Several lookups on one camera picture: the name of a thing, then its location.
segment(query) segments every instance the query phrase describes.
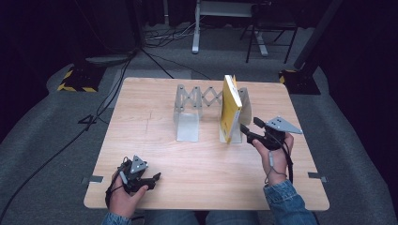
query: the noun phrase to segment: person's left hand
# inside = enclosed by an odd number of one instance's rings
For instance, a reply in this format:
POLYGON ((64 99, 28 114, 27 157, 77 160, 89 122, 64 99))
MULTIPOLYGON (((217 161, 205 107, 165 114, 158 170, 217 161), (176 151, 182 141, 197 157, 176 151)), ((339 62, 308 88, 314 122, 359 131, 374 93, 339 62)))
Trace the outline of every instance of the person's left hand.
POLYGON ((134 195, 128 194, 123 186, 122 178, 119 174, 116 174, 117 178, 115 180, 112 189, 115 191, 112 193, 109 212, 120 215, 124 218, 132 218, 134 215, 135 207, 138 202, 144 197, 148 186, 142 186, 134 195))

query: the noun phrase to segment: yellow book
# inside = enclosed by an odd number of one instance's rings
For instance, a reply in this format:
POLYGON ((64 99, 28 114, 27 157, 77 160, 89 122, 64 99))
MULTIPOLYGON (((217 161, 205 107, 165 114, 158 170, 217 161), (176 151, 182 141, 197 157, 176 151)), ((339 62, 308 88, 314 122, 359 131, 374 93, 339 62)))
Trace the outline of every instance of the yellow book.
POLYGON ((222 86, 222 117, 220 127, 227 143, 231 142, 232 131, 238 126, 242 102, 237 91, 235 76, 225 75, 222 86))

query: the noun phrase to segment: gray mat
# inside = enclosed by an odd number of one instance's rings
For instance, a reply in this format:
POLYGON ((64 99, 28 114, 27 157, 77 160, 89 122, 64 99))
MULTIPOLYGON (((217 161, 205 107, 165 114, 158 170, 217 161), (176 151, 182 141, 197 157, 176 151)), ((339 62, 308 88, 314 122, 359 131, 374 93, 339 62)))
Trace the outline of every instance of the gray mat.
MULTIPOLYGON (((166 70, 170 75, 172 75, 175 79, 191 79, 191 71, 190 70, 166 70)), ((120 81, 122 70, 119 69, 115 75, 114 83, 112 84, 112 88, 109 91, 109 96, 106 98, 103 107, 107 106, 108 103, 111 101, 112 97, 115 94, 117 89, 117 85, 120 81)), ((148 69, 126 69, 124 78, 128 77, 141 77, 141 78, 171 78, 167 75, 163 70, 148 70, 148 69)), ((117 98, 119 97, 120 89, 117 90, 116 96, 112 99, 111 103, 109 104, 108 108, 114 108, 117 102, 117 98)))

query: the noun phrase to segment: gray floor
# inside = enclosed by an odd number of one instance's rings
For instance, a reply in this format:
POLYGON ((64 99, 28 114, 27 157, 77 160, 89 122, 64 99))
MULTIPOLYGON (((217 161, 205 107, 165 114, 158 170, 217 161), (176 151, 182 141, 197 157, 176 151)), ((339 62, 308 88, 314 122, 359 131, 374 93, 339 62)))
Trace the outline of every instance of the gray floor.
MULTIPOLYGON (((268 58, 263 58, 258 49, 253 48, 250 62, 246 64, 249 40, 246 37, 239 41, 241 29, 235 28, 204 30, 198 54, 191 53, 192 36, 162 48, 145 50, 200 71, 212 80, 221 80, 224 74, 235 74, 239 81, 276 83, 280 70, 293 68, 312 32, 312 29, 298 31, 285 65, 284 47, 269 47, 268 58)), ((169 71, 187 70, 155 59, 169 71)), ((0 210, 32 172, 84 128, 77 122, 96 113, 121 66, 106 70, 98 93, 56 91, 68 68, 69 65, 60 68, 51 77, 47 85, 50 95, 19 121, 0 145, 0 210)), ((139 52, 129 65, 129 73, 132 73, 129 76, 140 76, 142 72, 137 71, 154 69, 159 68, 139 52)), ((206 79, 195 71, 191 71, 191 78, 206 79)), ((320 224, 397 224, 387 186, 366 155, 356 132, 329 96, 328 81, 321 69, 314 78, 322 95, 294 95, 291 99, 316 167, 329 180, 324 187, 330 209, 316 212, 320 224)), ((101 118, 109 121, 112 113, 113 109, 107 109, 101 118)), ((98 121, 45 166, 16 196, 3 224, 100 224, 106 210, 84 206, 86 184, 82 184, 82 179, 89 177, 94 169, 106 130, 107 124, 98 121)), ((270 212, 259 212, 259 217, 262 224, 272 224, 270 212)))

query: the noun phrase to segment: wooden table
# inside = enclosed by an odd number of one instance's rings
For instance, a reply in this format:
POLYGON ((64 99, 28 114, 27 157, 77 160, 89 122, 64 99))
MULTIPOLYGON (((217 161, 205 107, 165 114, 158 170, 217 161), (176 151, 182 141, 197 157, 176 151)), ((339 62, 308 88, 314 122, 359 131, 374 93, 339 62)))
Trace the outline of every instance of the wooden table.
MULTIPOLYGON (((187 90, 195 85, 202 92, 209 86, 217 92, 222 90, 222 81, 145 78, 124 81, 93 171, 93 175, 104 179, 102 183, 90 183, 85 206, 105 208, 105 190, 116 167, 124 157, 137 155, 148 162, 143 178, 161 173, 155 189, 146 193, 138 208, 268 210, 261 158, 245 137, 243 143, 220 142, 219 105, 203 108, 198 142, 176 141, 173 113, 178 84, 184 84, 187 90)), ((280 115, 300 128, 284 85, 266 82, 237 85, 248 88, 253 116, 266 121, 280 115)), ((257 133, 262 131, 253 124, 248 128, 257 133)), ((329 201, 321 181, 308 176, 308 172, 317 170, 305 137, 293 135, 294 186, 308 209, 327 210, 329 201)))

